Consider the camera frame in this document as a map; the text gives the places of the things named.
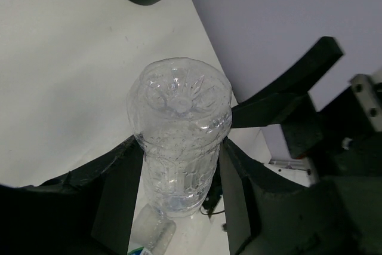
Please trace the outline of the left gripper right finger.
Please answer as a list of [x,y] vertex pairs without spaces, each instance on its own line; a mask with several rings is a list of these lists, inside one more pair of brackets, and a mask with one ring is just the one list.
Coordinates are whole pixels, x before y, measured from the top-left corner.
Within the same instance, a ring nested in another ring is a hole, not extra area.
[[231,254],[380,254],[381,178],[326,177],[305,187],[220,146]]

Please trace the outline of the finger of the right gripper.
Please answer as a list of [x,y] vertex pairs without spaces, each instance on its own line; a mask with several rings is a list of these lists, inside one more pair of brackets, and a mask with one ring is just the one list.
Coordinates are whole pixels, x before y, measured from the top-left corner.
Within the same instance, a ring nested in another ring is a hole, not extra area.
[[232,109],[232,128],[280,124],[342,56],[334,37],[319,38],[280,77]]

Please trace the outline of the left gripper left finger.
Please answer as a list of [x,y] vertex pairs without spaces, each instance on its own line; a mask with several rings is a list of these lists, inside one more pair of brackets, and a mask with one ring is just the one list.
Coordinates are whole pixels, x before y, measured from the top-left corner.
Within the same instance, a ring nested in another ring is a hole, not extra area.
[[1,186],[1,253],[127,254],[142,163],[130,137],[39,186]]

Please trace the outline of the labelled clear bottle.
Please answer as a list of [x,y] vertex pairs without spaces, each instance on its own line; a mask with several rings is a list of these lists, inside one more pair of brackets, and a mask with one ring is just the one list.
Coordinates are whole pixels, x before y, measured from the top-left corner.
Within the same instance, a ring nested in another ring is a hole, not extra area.
[[176,223],[146,204],[133,221],[127,254],[164,255]]

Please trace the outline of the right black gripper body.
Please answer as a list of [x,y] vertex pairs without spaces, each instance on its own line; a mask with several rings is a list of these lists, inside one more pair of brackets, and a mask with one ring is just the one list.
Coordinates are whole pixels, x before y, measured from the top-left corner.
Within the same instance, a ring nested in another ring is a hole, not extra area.
[[347,88],[322,110],[309,96],[281,123],[294,159],[306,159],[317,182],[326,176],[381,176],[381,94],[372,93],[362,107],[358,93]]

